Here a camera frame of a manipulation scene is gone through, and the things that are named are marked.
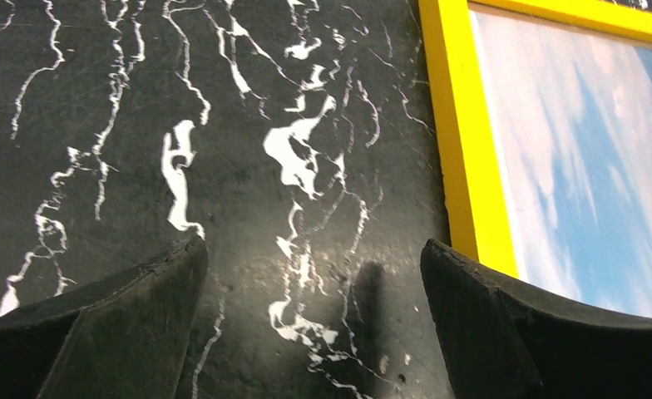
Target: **black surface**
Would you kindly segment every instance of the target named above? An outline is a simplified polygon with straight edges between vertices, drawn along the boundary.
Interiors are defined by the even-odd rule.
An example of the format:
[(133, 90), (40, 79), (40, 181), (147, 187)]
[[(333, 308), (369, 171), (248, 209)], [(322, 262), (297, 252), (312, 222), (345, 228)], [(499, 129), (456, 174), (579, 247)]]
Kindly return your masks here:
[(456, 398), (652, 397), (652, 319), (557, 296), (434, 240), (421, 268)]
[[(11, 2), (14, 16), (7, 25)], [(161, 173), (163, 139), (191, 120), (195, 155), (184, 168), (187, 219), (203, 226), (215, 250), (177, 397), (452, 397), (417, 267), (422, 244), (431, 237), (447, 241), (448, 233), (416, 1), (322, 0), (315, 10), (312, 0), (304, 0), (307, 6), (296, 6), (294, 19), (287, 0), (235, 0), (230, 12), (222, 1), (207, 1), (216, 24), (230, 30), (232, 15), (279, 65), (253, 55), (249, 40), (237, 37), (235, 60), (255, 94), (246, 92), (244, 99), (230, 62), (219, 54), (215, 26), (200, 7), (172, 13), (172, 25), (163, 17), (164, 2), (129, 0), (116, 30), (104, 20), (101, 0), (11, 2), (0, 0), (0, 302), (6, 277), (20, 272), (28, 252), (36, 258), (25, 279), (11, 283), (21, 305), (128, 268), (173, 243), (180, 232), (166, 221), (174, 196)], [(65, 61), (57, 66), (48, 3), (60, 22), (57, 47)], [(106, 3), (115, 19), (124, 2)], [(173, 2), (170, 9), (201, 4)], [(141, 24), (145, 58), (132, 64), (125, 79), (118, 65), (129, 70), (139, 53), (133, 15)], [(342, 50), (334, 28), (346, 41)], [(321, 47), (305, 60), (285, 57), (300, 32), (308, 45), (319, 38)], [(211, 104), (205, 126), (202, 103), (180, 79), (182, 35), (190, 44), (190, 81)], [(231, 58), (230, 39), (226, 55)], [(313, 64), (325, 68), (323, 90), (304, 93), (300, 115), (284, 111), (296, 106), (299, 83), (309, 80)], [(27, 87), (12, 140), (16, 97), (42, 67), (49, 70)], [(109, 95), (118, 86), (112, 81), (127, 87), (96, 157), (96, 134), (113, 115)], [(379, 116), (380, 136), (370, 146), (373, 108), (358, 81)], [(337, 109), (307, 141), (290, 143), (302, 156), (306, 145), (321, 154), (315, 184), (324, 195), (311, 200), (280, 181), (281, 167), (266, 154), (263, 140), (270, 128), (317, 115), (326, 95)], [(256, 96), (264, 98), (269, 120)], [(67, 147), (91, 154), (74, 164)], [(326, 157), (334, 160), (341, 152), (347, 189), (330, 184), (338, 167)], [(186, 163), (181, 158), (172, 160), (175, 167)], [(112, 168), (107, 178), (105, 165)], [(73, 176), (55, 187), (52, 174), (70, 166)], [(106, 200), (96, 219), (104, 179)], [(66, 236), (41, 219), (49, 229), (38, 231), (34, 214), (45, 200), (49, 207), (42, 214), (61, 223)], [(303, 208), (294, 220), (294, 257), (310, 249), (314, 265), (300, 292), (299, 275), (288, 272), (297, 264), (275, 243), (291, 234), (294, 200)], [(361, 220), (359, 200), (370, 210), (367, 220)], [(268, 307), (284, 298), (285, 274), (294, 301), (284, 322), (293, 322), (293, 305), (301, 302), (308, 320), (338, 331), (331, 348), (315, 340), (321, 347), (314, 354), (326, 359), (321, 368), (311, 367), (315, 347), (283, 339), (270, 326)]]
[(0, 398), (174, 397), (207, 260), (186, 240), (0, 317)]

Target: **black marble surface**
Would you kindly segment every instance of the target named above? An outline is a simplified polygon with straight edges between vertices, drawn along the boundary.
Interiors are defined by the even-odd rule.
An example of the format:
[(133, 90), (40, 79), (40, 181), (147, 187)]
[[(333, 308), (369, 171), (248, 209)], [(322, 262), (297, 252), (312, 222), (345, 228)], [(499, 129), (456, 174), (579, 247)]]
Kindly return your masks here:
[(432, 128), (415, 0), (0, 0), (0, 314), (198, 229), (177, 397), (452, 397)]

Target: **yellow frame edge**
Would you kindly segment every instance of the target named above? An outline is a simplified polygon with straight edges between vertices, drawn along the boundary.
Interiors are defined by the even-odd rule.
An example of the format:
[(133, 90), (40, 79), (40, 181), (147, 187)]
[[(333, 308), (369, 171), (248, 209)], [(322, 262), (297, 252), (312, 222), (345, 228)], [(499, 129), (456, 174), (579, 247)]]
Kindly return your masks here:
[[(652, 13), (601, 0), (475, 0), (652, 44)], [(453, 248), (518, 277), (467, 0), (419, 0)]]

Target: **sky picture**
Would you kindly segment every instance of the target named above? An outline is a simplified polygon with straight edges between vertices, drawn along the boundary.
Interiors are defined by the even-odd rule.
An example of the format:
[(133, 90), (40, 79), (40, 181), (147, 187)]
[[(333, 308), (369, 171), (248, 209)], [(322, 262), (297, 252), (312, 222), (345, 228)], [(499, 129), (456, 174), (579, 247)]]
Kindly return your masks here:
[(652, 318), (652, 48), (471, 18), (521, 279)]

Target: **picture frame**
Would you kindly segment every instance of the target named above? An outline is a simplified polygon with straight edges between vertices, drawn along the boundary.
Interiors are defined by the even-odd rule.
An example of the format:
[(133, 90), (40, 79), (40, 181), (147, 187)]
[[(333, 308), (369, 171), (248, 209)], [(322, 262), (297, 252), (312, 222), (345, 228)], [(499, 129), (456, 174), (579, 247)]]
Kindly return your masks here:
[(519, 278), (470, 5), (652, 45), (652, 13), (601, 0), (420, 0), (452, 247)]

